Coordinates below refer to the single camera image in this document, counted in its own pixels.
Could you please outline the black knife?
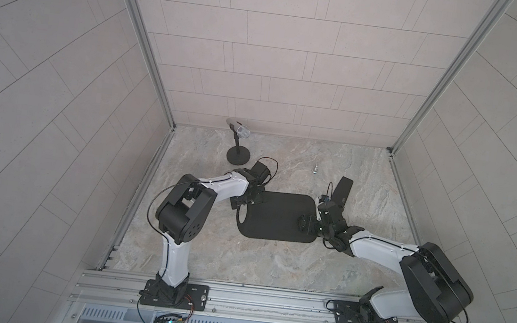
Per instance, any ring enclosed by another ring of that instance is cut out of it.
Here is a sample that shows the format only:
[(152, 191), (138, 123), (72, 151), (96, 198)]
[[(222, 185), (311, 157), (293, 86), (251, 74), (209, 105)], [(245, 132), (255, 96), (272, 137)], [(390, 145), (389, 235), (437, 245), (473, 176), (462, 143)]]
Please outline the black knife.
[(342, 177), (332, 192), (332, 202), (340, 207), (345, 207), (353, 184), (353, 180), (348, 177)]

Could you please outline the black cutting board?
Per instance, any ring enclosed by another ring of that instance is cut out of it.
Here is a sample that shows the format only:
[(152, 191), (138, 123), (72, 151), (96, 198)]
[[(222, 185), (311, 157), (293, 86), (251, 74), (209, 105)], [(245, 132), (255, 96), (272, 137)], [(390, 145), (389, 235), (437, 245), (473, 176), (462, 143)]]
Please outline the black cutting board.
[(265, 191), (257, 199), (236, 209), (237, 228), (245, 237), (292, 243), (312, 243), (318, 237), (312, 197)]

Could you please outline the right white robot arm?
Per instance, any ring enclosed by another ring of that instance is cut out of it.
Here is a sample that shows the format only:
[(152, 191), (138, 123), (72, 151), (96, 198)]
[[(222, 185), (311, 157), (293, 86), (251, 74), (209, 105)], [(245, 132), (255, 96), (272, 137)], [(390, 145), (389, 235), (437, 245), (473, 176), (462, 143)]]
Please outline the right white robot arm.
[(436, 244), (401, 244), (359, 226), (348, 226), (342, 210), (332, 202), (321, 203), (318, 214), (300, 216), (299, 231), (322, 238), (347, 256), (376, 262), (403, 276), (403, 290), (389, 291), (378, 286), (361, 296), (358, 315), (363, 323), (395, 317), (453, 323), (473, 302), (473, 291)]

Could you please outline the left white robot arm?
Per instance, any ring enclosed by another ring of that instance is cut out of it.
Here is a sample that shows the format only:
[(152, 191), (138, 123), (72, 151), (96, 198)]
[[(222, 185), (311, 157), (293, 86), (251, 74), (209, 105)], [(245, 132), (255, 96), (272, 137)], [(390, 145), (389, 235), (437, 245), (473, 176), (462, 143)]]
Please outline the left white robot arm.
[(253, 203), (265, 185), (272, 179), (267, 173), (237, 169), (214, 178), (196, 178), (184, 175), (171, 188), (155, 212), (158, 233), (164, 242), (163, 260), (158, 282), (171, 292), (186, 288), (190, 243), (203, 229), (216, 203), (229, 200), (234, 209)]

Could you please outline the black microphone stand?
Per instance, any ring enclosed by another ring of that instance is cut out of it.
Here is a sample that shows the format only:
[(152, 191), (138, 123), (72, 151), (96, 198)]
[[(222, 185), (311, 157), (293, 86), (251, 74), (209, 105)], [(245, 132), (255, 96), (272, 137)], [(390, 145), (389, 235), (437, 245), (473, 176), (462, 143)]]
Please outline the black microphone stand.
[(247, 164), (247, 162), (250, 160), (250, 155), (251, 155), (250, 151), (246, 147), (241, 146), (241, 144), (240, 144), (241, 138), (237, 137), (236, 134), (234, 134), (234, 133), (233, 133), (233, 136), (234, 136), (233, 138), (234, 138), (235, 145), (227, 151), (227, 153), (226, 153), (227, 161), (230, 164), (239, 165), (239, 166), (243, 165), (243, 164)]

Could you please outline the silver microphone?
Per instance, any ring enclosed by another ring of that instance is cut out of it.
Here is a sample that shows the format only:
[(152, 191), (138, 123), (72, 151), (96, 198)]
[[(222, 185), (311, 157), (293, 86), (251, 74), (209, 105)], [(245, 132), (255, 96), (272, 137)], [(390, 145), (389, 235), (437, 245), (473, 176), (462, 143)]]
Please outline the silver microphone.
[(226, 123), (229, 125), (230, 130), (233, 131), (239, 138), (249, 138), (251, 131), (237, 119), (226, 119)]

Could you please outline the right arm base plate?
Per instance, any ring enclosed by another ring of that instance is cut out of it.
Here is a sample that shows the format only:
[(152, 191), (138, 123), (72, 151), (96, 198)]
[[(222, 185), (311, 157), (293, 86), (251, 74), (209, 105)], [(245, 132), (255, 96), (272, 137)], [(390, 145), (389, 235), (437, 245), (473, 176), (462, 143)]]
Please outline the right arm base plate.
[(334, 315), (336, 323), (398, 323), (397, 319), (383, 319), (369, 306), (359, 302), (328, 300), (326, 310)]

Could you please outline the aluminium rail frame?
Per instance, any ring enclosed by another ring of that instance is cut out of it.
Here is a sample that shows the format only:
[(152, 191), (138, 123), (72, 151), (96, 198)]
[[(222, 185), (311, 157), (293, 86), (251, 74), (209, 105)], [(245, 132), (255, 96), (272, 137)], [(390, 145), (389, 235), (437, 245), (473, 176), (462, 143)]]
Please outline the aluminium rail frame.
[(85, 270), (65, 288), (62, 299), (141, 311), (235, 318), (268, 323), (426, 323), (420, 318), (391, 318), (389, 322), (363, 321), (357, 297), (245, 285), (216, 280), (195, 280), (180, 303), (172, 304), (157, 292), (150, 275), (121, 270)]

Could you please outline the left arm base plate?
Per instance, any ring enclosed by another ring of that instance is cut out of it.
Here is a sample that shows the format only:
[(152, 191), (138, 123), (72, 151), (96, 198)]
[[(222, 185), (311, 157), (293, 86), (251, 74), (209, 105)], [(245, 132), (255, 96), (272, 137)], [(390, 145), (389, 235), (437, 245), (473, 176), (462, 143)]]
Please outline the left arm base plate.
[(173, 288), (163, 280), (150, 279), (140, 291), (139, 303), (151, 307), (193, 309), (201, 312), (205, 310), (209, 292), (209, 286), (184, 283)]

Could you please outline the left corner aluminium post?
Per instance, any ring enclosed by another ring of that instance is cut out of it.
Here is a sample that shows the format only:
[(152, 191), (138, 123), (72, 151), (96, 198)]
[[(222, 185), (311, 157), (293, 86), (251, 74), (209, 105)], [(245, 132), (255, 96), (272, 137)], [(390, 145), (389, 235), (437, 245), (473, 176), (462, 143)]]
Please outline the left corner aluminium post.
[(145, 23), (141, 14), (140, 6), (138, 4), (138, 0), (124, 0), (127, 6), (127, 11), (129, 14), (130, 22), (133, 25), (136, 38), (140, 45), (142, 58), (144, 59), (145, 65), (147, 67), (150, 78), (152, 79), (153, 85), (155, 87), (155, 91), (157, 93), (159, 102), (162, 106), (162, 112), (164, 113), (167, 121), (169, 131), (172, 133), (175, 131), (177, 125), (174, 120), (170, 103), (168, 101), (167, 96), (165, 95), (165, 90), (163, 86), (163, 81), (161, 79), (159, 69), (155, 60), (155, 56), (152, 50), (152, 44), (150, 41), (150, 37), (148, 36), (147, 30), (145, 28)]

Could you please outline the corner aluminium post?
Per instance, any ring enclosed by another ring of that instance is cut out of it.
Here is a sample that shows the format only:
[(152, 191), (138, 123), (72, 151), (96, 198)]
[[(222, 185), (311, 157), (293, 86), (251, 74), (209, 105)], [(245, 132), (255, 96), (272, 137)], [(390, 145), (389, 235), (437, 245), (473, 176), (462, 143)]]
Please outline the corner aluminium post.
[(164, 113), (167, 121), (169, 131), (172, 133), (175, 131), (177, 125), (174, 120), (170, 103), (168, 101), (167, 96), (165, 95), (165, 90), (163, 86), (163, 81), (161, 79), (159, 69), (155, 60), (155, 56), (152, 50), (152, 44), (150, 41), (150, 37), (148, 36), (147, 30), (145, 28), (145, 23), (141, 14), (140, 6), (138, 4), (138, 0), (124, 0), (127, 6), (127, 11), (129, 14), (130, 22), (133, 25), (136, 38), (140, 45), (142, 58), (144, 59), (145, 65), (147, 67), (150, 78), (152, 79), (153, 85), (155, 87), (155, 91), (157, 93), (159, 102), (162, 106), (162, 112)]
[(460, 49), (459, 53), (453, 59), (450, 66), (443, 73), (441, 79), (432, 89), (432, 92), (425, 99), (421, 107), (417, 110), (417, 113), (408, 123), (406, 129), (402, 132), (402, 135), (398, 138), (393, 147), (387, 149), (391, 158), (396, 156), (402, 147), (406, 144), (411, 135), (417, 130), (423, 119), (430, 113), (433, 106), (439, 98), (447, 90), (448, 86), (454, 81), (458, 73), (465, 67), (471, 56), (477, 51), (481, 43), (484, 41), (487, 35), (493, 30), (494, 26), (502, 15), (506, 12), (506, 9), (511, 5), (513, 0), (494, 0), (486, 14), (481, 19), (480, 23), (473, 30), (472, 34), (466, 40), (465, 44)]

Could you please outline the right corner aluminium post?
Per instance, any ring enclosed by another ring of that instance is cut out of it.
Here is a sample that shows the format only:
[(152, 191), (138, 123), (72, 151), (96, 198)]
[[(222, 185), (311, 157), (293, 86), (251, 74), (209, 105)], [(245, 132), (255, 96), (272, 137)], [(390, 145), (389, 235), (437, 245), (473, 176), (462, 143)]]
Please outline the right corner aluminium post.
[(402, 147), (406, 144), (411, 135), (417, 130), (423, 119), (430, 113), (433, 106), (439, 98), (447, 90), (448, 86), (454, 81), (458, 73), (465, 67), (471, 56), (477, 51), (481, 43), (484, 41), (487, 35), (493, 30), (494, 26), (502, 15), (506, 12), (506, 9), (511, 5), (513, 0), (494, 0), (486, 14), (481, 19), (480, 23), (473, 30), (472, 34), (466, 40), (465, 44), (460, 49), (459, 53), (453, 59), (450, 66), (443, 73), (441, 79), (432, 89), (432, 92), (425, 99), (421, 107), (417, 110), (417, 113), (408, 123), (406, 129), (402, 132), (402, 135), (398, 138), (393, 147), (387, 149), (391, 158), (396, 156)]

